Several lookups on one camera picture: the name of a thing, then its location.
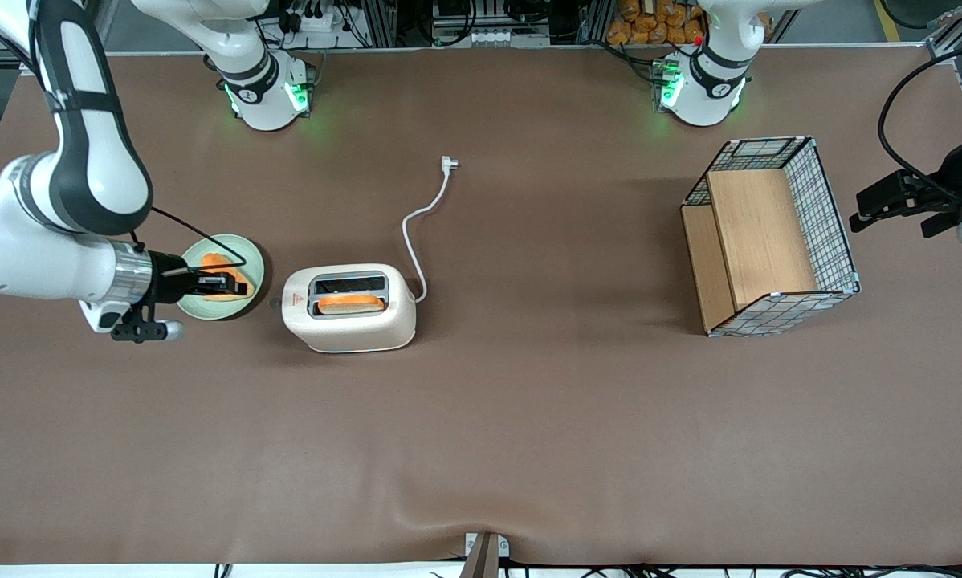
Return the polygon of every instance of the table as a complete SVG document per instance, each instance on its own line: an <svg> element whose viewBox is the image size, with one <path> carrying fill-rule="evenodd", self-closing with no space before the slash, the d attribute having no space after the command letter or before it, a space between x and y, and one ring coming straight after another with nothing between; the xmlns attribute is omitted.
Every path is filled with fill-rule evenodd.
<svg viewBox="0 0 962 578"><path fill-rule="evenodd" d="M111 59L157 205L260 242L268 296L302 267L410 275L399 221L440 155L462 168L414 226L433 293L401 351L312 354L268 303L115 344L76 303L0 296L0 563L441 559L488 529L529 563L962 564L954 234L871 227L862 294L712 340L677 210L727 139L811 134L851 214L895 167L878 110L923 59L764 49L741 107L689 128L601 51L334 55L312 119L271 134L199 58ZM890 136L928 169L962 142L950 68ZM25 78L0 168L52 146Z"/></svg>

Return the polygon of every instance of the power cord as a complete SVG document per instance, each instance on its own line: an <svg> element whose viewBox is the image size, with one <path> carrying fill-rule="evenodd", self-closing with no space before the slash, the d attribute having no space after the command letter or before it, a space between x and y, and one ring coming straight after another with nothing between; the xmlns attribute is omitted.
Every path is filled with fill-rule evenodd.
<svg viewBox="0 0 962 578"><path fill-rule="evenodd" d="M427 279L425 278L425 275L423 275L422 268L420 268L420 261L418 260L418 257L416 257L414 243L410 241L410 234L406 226L410 222L410 219L430 212L434 207L437 207L438 202L442 200L442 197L445 194L446 187L449 186L449 176L452 174L452 171L455 171L458 168L459 161L455 160L455 158L442 157L442 174L445 175L445 177L442 179L442 188L438 190L438 194L434 195L434 200L430 202L430 205L427 205L422 209L417 209L403 218L403 241L406 242L406 249L410 253L410 258L414 260L414 267L416 268L416 271L418 272L418 278L420 279L420 296L414 299L414 303L420 303L420 301L423 301L425 297L427 297Z"/></svg>
<svg viewBox="0 0 962 578"><path fill-rule="evenodd" d="M168 213L168 212L166 212L165 210L163 210L163 209L161 209L161 208L158 208L158 207L153 207L153 208L152 208L152 211L153 211L154 213L157 213L157 215L165 216L166 218L172 220L173 222L176 222L177 224L180 224L180 226L183 226L183 227L187 228L187 230L192 231L192 233L198 234L199 237L205 238L206 241L212 242L212 243L213 243L214 245L216 245L216 246L220 246L221 249L227 251L228 253L232 253L232 255L234 255L235 258L238 259L238 263L228 263L226 266L188 267L188 268L187 268L187 271L209 271L209 270L214 270L214 268L241 267L241 266L245 266L245 264L248 264L248 263L249 263L249 261L246 260L246 257L243 257L242 255L239 255L239 253L236 252L236 251L234 251L234 249L231 249L230 246L224 245L223 242L217 241L216 238L210 237L210 235L208 235L208 234L206 234L206 233L202 233L202 231L199 230L196 226L192 226L192 224L189 224L189 223L188 223L187 221L185 221L184 219L182 219L182 218L180 218L180 217L173 216L171 213ZM164 275L165 277L170 277L169 274L172 274L172 273L173 273L173 271L166 271L163 275Z"/></svg>
<svg viewBox="0 0 962 578"><path fill-rule="evenodd" d="M210 271L210 270L214 270L214 268L242 267L242 266L245 266L245 264L249 263L249 261L246 260L246 257L243 257L242 255L240 255L238 251L231 249L230 246L228 245L224 245L223 242L216 240L216 238L210 237L210 235L206 233L202 233L202 230L199 230L199 228L197 228L196 226L192 226L192 224L188 223L184 219L173 216L171 213L168 213L165 210L158 207L152 207L152 212L157 213L158 215L165 216L166 218L172 220L173 222L180 224L180 226L187 228L187 230L193 231L195 234L198 234L199 237L205 238L206 241L212 242L216 246L220 246L221 249L227 251L228 253L232 253L232 255L234 255L235 258L238 259L238 263L228 263L228 264L224 264L224 266L185 267L185 268L178 268L177 270L163 271L162 273L163 277L173 277L174 275L188 273L188 271ZM144 242L139 241L139 235L137 235L133 230L129 231L128 234L131 235L132 242L133 244L135 244L136 252L139 252L139 253L145 252L146 244ZM231 571L230 570L231 564L224 564L224 566L226 567L226 570L229 573Z"/></svg>
<svg viewBox="0 0 962 578"><path fill-rule="evenodd" d="M653 66L653 62L656 62L654 59L640 59L637 56L628 55L623 44L620 46L620 51L618 51L616 48L613 48L612 45L603 43L602 40L596 40L594 38L583 40L581 41L581 44L592 44L595 45L595 47L601 47L603 51L609 52L614 56L614 58L621 59L627 63L627 65L631 68L631 71L634 72L638 78L642 78L642 80L649 82L649 84L665 84L663 81L651 78L646 73L643 73L642 69L638 68L638 66Z"/></svg>
<svg viewBox="0 0 962 578"><path fill-rule="evenodd" d="M342 30L348 26L349 29L346 32L352 33L353 37L356 38L357 43L363 48L370 48L370 43L367 43L366 38L357 28L356 19L353 18L353 11L349 9L349 0L336 0L335 6L338 8L339 14L342 15L343 21L345 21L345 26L342 26Z"/></svg>
<svg viewBox="0 0 962 578"><path fill-rule="evenodd" d="M962 197L959 197L958 194L952 193L951 190L948 190L947 188L944 188L940 184L937 184L936 182L934 182L934 179L931 179L928 175L925 175L921 171L921 169L917 169L916 167L914 167L914 165L910 165L910 162L904 160L902 155L899 155L898 153L896 153L895 148L892 148L891 143L888 142L888 136L884 132L885 122L888 121L888 112L891 110L891 105L895 102L895 97L899 95L899 92L901 92L902 89L905 88L906 85L909 84L911 80L919 76L922 72L933 67L937 63L948 61L948 59L954 59L956 56L960 56L960 55L962 55L962 48L958 49L958 51L952 51L952 52L948 52L947 54L937 56L936 59L932 59L931 61L922 63L922 65L914 69L913 72L908 73L906 77L900 80L899 84L896 84L895 89L892 89L891 94L888 95L888 99L884 102L884 107L881 109L881 116L878 118L878 121L877 121L877 136L878 136L878 139L880 139L881 141L881 147L884 148L885 153L888 153L889 157L892 157L893 160L895 160L895 162L898 162L899 165L901 165L908 172L910 172L915 177L923 181L924 184L926 184L927 186L932 187L936 191L939 191L939 193L943 194L946 198L948 198L948 200L958 202L959 205L962 205Z"/></svg>
<svg viewBox="0 0 962 578"><path fill-rule="evenodd" d="M415 7L416 11L414 18L416 19L416 26L418 26L418 32L420 33L420 36L422 36L423 39L427 41L427 44L429 44L431 47L451 47L452 44L461 43L466 39L467 36L471 35L471 32L474 30L475 23L477 23L478 10L477 6L474 4L475 1L476 0L463 0L463 2L467 4L467 10L463 12L463 29L458 35L456 35L455 38L446 43L446 41L436 39L434 36L430 35L430 33L425 29L425 25L423 25L425 19L422 17L422 8L425 7L430 0L418 0L418 3L416 3Z"/></svg>
<svg viewBox="0 0 962 578"><path fill-rule="evenodd" d="M888 7L888 0L878 0L878 2L881 3L881 10L884 10L884 14L888 14L888 18L891 18L891 21L897 23L897 25L910 30L927 30L926 23L906 22L899 16L892 14L891 8Z"/></svg>

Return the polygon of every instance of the black cable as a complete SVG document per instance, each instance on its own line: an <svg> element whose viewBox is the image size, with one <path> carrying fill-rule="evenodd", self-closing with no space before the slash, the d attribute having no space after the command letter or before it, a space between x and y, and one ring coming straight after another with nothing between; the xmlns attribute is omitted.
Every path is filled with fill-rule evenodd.
<svg viewBox="0 0 962 578"><path fill-rule="evenodd" d="M256 29L260 30L260 40L262 40L264 44L266 44L268 47L270 47L271 44L275 45L276 47L282 46L283 40L272 34L271 39L267 39L266 33L263 32L263 26L260 25L259 18L255 19L254 22L256 22Z"/></svg>
<svg viewBox="0 0 962 578"><path fill-rule="evenodd" d="M939 193L943 194L946 198L948 198L948 200L958 202L959 205L962 205L962 198L959 197L958 194L952 193L951 190L948 190L947 188L944 188L940 184L937 184L936 182L934 182L934 179L930 178L928 175L925 175L923 172L920 171L920 169L917 169L916 167L914 167L914 165L910 165L910 162L904 160L904 158L902 158L898 153L896 153L895 148L891 147L891 143L888 142L888 136L886 136L884 132L884 124L885 124L885 121L888 120L888 111L891 110L891 105L895 102L895 97L899 95L899 92L901 92L902 89L905 88L906 85L909 84L911 80L919 76L925 70L931 68L937 63L948 61L948 59L954 59L956 56L959 56L959 55L962 55L962 48L958 49L958 51L951 51L951 52L948 52L947 54L937 56L936 59L932 59L929 62L922 63L922 65L914 69L913 72L908 73L906 77L900 80L899 84L896 84L895 89L892 89L891 94L888 95L888 99L884 102L884 107L881 109L881 116L878 118L878 121L877 121L877 136L881 140L881 146L884 148L885 153L888 153L889 157L892 157L893 160L895 160L895 162L898 162L899 165L901 165L908 172L910 172L911 174L916 176L918 179L923 181L927 186L932 187L936 191L939 191Z"/></svg>
<svg viewBox="0 0 962 578"><path fill-rule="evenodd" d="M455 39L452 39L446 43L446 41L436 39L434 36L430 35L430 33L427 32L423 26L425 19L422 18L422 7L429 3L430 0L418 0L418 3L416 3L415 7L414 19L416 21L416 26L418 26L418 32L420 33L420 36L423 36L423 39L425 39L431 47L450 47L452 44L460 43L460 41L465 40L466 37L470 36L470 33L473 32L474 25L477 23L478 19L477 6L474 4L475 0L465 1L467 3L467 11L463 12L463 29L458 35L456 35ZM430 21L433 22L434 16L429 15L427 16L427 19L430 19Z"/></svg>
<svg viewBox="0 0 962 578"><path fill-rule="evenodd" d="M651 66L653 65L653 62L654 62L653 59L640 59L637 56L627 55L623 51L623 44L621 44L620 51L618 51L618 49L616 48L613 48L612 45L603 43L602 40L596 40L594 38L590 38L588 40L581 40L581 44L593 44L595 45L595 47L602 47L602 49L605 49L605 51L609 52L611 55L616 56L616 58L626 62L643 63L643 65L646 65L646 66Z"/></svg>
<svg viewBox="0 0 962 578"><path fill-rule="evenodd" d="M691 58L692 56L697 55L697 54L699 53L699 49L698 49L698 48L696 48L696 51L691 52L691 53L689 54L689 52L682 51L682 49L680 49L679 45L674 44L674 43L672 43L672 42L669 41L669 40L667 40L667 44L670 44L676 51L680 52L680 54L683 54L683 55L687 56L687 58Z"/></svg>
<svg viewBox="0 0 962 578"><path fill-rule="evenodd" d="M631 56L628 56L627 51L624 51L623 44L620 45L620 52L622 55L624 55L627 58L627 61L626 61L627 66L631 67L631 72L633 72L635 76L637 76L638 78L642 78L642 80L649 82L649 84L657 83L656 80L653 80L653 77L648 76L645 72L642 72L642 69L638 68L639 66L638 63L635 63L634 61L632 61Z"/></svg>
<svg viewBox="0 0 962 578"><path fill-rule="evenodd" d="M881 3L881 8L884 10L884 14L888 14L888 18L891 18L892 22L897 23L897 25L902 26L910 30L927 30L926 23L913 23L906 22L900 19L899 16L891 13L891 8L888 7L888 0L878 0Z"/></svg>
<svg viewBox="0 0 962 578"><path fill-rule="evenodd" d="M363 34L360 33L360 29L357 28L356 19L353 19L353 11L349 8L348 0L336 0L335 6L338 7L338 12L342 15L345 23L348 23L349 32L353 34L353 38L356 38L357 43L363 48L370 48L370 43L367 43Z"/></svg>
<svg viewBox="0 0 962 578"><path fill-rule="evenodd" d="M245 266L245 264L249 263L249 261L246 260L246 257L243 257L242 255L239 255L239 253L236 253L234 249L230 248L230 246L224 245L223 242L217 241L216 238L210 237L208 234L202 233L201 230L199 230L195 226L191 226L191 224L189 224L185 220L177 218L173 216L171 213L168 213L163 209L159 209L158 207L153 207L152 211L159 215L165 216L166 218L172 220L173 222L176 222L177 224L180 224L180 226L187 228L187 230L191 230L192 233L198 234L199 237L205 238L206 241L212 242L216 246L220 246L221 249L227 251L228 253L232 253L232 255L234 255L240 261L240 263L228 263L226 266L188 267L189 270L208 271L208 270L213 270L214 268L222 268L222 267L242 267L242 266ZM224 566L227 567L228 572L230 572L231 564L224 564Z"/></svg>
<svg viewBox="0 0 962 578"><path fill-rule="evenodd" d="M627 65L631 68L631 72L633 72L635 76L637 76L638 78L642 78L642 80L649 82L649 84L664 84L663 81L656 80L653 77L648 76L645 72L642 72L642 69L638 68L638 66L653 66L653 62L656 62L656 61L654 61L653 59L640 59L640 58L636 58L636 56L628 55L627 51L625 51L624 49L623 44L621 44L620 46L620 51L617 51L617 49L614 49L609 44L603 43L603 41L601 40L588 39L588 40L581 41L581 44L593 44L593 45L596 45L596 47L602 47L603 49L605 49L605 51L609 52L611 55L616 56L616 58L626 62Z"/></svg>

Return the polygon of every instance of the wooden board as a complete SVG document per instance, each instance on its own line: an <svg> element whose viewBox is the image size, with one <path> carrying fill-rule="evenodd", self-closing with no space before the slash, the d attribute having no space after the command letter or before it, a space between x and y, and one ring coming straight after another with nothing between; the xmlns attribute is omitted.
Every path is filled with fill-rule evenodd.
<svg viewBox="0 0 962 578"><path fill-rule="evenodd" d="M817 290L785 171L715 171L706 178L735 309L767 293Z"/></svg>
<svg viewBox="0 0 962 578"><path fill-rule="evenodd" d="M684 237L687 237L687 252L691 256L691 271L695 273L702 326L709 332L735 314L713 208L689 205L680 208L680 217L684 223Z"/></svg>

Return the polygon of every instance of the green plate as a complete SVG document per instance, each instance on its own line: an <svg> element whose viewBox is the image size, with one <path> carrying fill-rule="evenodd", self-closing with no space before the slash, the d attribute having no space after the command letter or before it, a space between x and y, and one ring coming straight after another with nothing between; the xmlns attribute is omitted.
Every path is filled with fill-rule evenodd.
<svg viewBox="0 0 962 578"><path fill-rule="evenodd" d="M235 253L245 257L247 263L245 266L239 267L238 270L255 286L253 294L246 299L208 301L200 295L185 295L180 301L177 301L177 306L181 308L181 311L187 312L195 319L208 321L231 317L249 306L257 293L260 293L260 288L263 287L264 273L263 255L260 254L260 249L253 245L253 242L245 237L239 237L237 234L215 234L213 237L217 241L223 242L224 245L228 245ZM234 255L205 238L185 251L182 258L185 263L188 263L188 267L199 267L202 264L202 256L206 253L220 253L227 258L234 259Z"/></svg>

